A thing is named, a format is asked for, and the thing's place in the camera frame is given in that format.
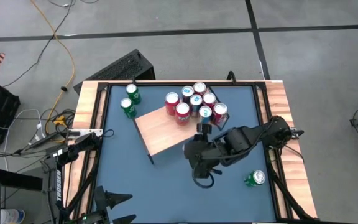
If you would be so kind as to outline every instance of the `black metal frame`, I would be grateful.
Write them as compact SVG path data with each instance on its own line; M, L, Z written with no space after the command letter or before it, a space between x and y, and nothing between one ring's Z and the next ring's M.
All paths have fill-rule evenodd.
M231 75L231 73L229 73L229 76L227 77L228 80L232 80L232 82L205 82L206 85L208 86L250 86L252 88L252 92L254 95L254 101L255 101L255 107L257 110L257 116L258 116L258 120L259 120L259 124L263 123L262 120L262 112L261 112L261 108L260 108L260 103L259 103L259 97L258 97L258 88L261 90L262 92L262 96L264 99L264 105L265 105L265 109L267 112L267 116L268 118L270 118L272 116L271 114L271 110L270 110L270 104L269 104L269 99L267 96L267 89L266 89L266 85L264 82L237 82L234 74ZM136 85L137 86L185 86L185 85L192 85L194 82L137 82ZM106 123L106 115L108 114L109 111L109 99L111 96L111 88L113 86L126 86L128 85L128 83L104 83L104 82L100 82L98 85L98 93L96 94L96 100L95 100L95 106L93 109L93 116L92 116L92 123L91 123L91 127L90 128L95 128L95 121L96 121L96 115L97 115L97 111L99 108L99 102L100 102L100 91L102 89L105 89L105 87L107 87L107 92L106 92L106 98L104 101L104 109L103 109L103 113L102 113L102 120L101 120L101 129L104 129L105 123ZM101 152L98 151L95 155L94 158L94 162L97 163L97 166L99 166L99 162L100 162L100 154ZM269 149L267 149L264 146L264 154L265 154L265 162L266 162L266 166L268 166L269 163L271 163L270 160L270 155L269 155ZM285 176L284 176L284 170L283 170L283 166L282 166L282 162L281 162L281 158L280 156L278 156L278 152L275 151L275 156L276 156L276 163L277 163L277 168L278 168L278 173L279 173L279 178L280 180L286 185L285 182ZM86 173L86 169L88 168L88 163L89 163L89 156L85 158L84 164L83 164L83 173ZM87 198L88 200L88 204L87 204L87 208L86 208L86 212L89 213L92 210L92 199L93 199L93 189L96 186L96 180L97 180L97 175L98 175L98 171L96 170L96 177L94 178L94 180L92 181L92 183L90 184L90 192L89 192L89 196ZM276 192L276 188L275 188L275 184L273 182L273 179L271 178L272 174L270 173L270 171L268 170L268 174L269 176L268 181L269 181L269 186L270 186L270 190L271 190L271 194L272 194L272 202L273 202L273 209L275 212L275 218L276 220L281 219L281 214L280 214L280 207L278 204L278 198L277 198L277 192ZM285 209L287 212L287 217L288 218L292 218L292 211L291 211L291 207L289 205L289 203L285 200Z

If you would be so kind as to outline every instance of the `floor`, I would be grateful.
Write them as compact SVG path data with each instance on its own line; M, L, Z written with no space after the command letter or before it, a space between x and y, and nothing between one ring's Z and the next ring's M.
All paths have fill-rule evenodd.
M36 3L54 27L67 11L48 1ZM167 30L179 31L169 35ZM0 0L0 53L6 54L0 85L36 61L51 33L30 1ZM222 79L232 70L239 79L284 80L295 124L305 130L301 151L318 216L358 223L358 135L349 124L358 109L358 1L77 1L58 34L90 34L63 40L75 59L74 83L133 49L154 65L157 79ZM39 65L8 89L20 96L21 110L43 111L70 73L68 55L52 41ZM75 109L77 99L71 90L57 109ZM36 125L15 123L8 151L27 144ZM34 161L9 158L9 170ZM39 166L27 170L36 172ZM5 169L3 159L0 168ZM9 202L28 211L27 223L48 220L44 200L32 198L41 197L37 194L21 190L15 195L19 199Z

